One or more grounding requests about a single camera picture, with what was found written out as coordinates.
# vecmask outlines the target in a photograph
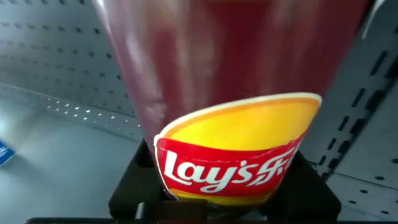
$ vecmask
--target white shelf surface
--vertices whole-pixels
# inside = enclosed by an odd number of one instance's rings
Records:
[[[108,218],[108,200],[137,143],[0,98],[0,223],[32,217]]]

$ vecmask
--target shelf hole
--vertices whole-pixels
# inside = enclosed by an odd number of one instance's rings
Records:
[[[333,139],[330,141],[330,143],[329,143],[328,150],[332,149],[332,147],[333,147],[333,145],[335,144],[335,142],[336,142],[336,138],[333,138]]]
[[[384,177],[383,176],[375,176],[374,177],[376,180],[384,180]]]
[[[1,25],[3,25],[4,27],[10,27],[10,24],[8,22],[1,22]]]
[[[366,103],[365,109],[375,111],[385,96],[385,91],[376,90]]]
[[[351,134],[358,134],[362,130],[364,125],[365,119],[357,119],[349,132]]]
[[[395,57],[394,62],[386,73],[386,78],[395,78],[398,75],[398,56]]]
[[[340,127],[338,127],[339,131],[342,131],[344,129],[344,126],[346,126],[346,123],[348,121],[348,116],[345,116],[340,124]]]
[[[17,29],[22,28],[22,24],[14,24],[14,26],[15,26]]]
[[[319,161],[318,165],[322,165],[325,162],[326,156],[322,156],[321,160]]]
[[[387,51],[383,50],[379,55],[379,58],[376,60],[376,63],[373,65],[370,75],[375,75],[376,72],[379,70],[381,64],[383,63],[384,59],[387,57]]]
[[[343,141],[338,149],[338,152],[341,154],[346,154],[351,144],[349,141]]]
[[[338,164],[338,160],[336,158],[334,158],[329,162],[328,167],[331,168],[332,170],[334,170],[336,168],[337,164]]]

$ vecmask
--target black holder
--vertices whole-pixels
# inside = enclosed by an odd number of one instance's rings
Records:
[[[169,200],[144,141],[130,162],[109,201],[113,218],[146,220],[206,220],[216,212],[220,219],[238,218],[252,208],[215,210],[205,202]],[[336,221],[341,203],[300,152],[294,157],[277,192],[256,207],[269,221]]]

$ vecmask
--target lay's chip bag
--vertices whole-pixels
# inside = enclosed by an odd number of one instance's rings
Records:
[[[257,205],[283,181],[367,1],[94,1],[171,197]]]

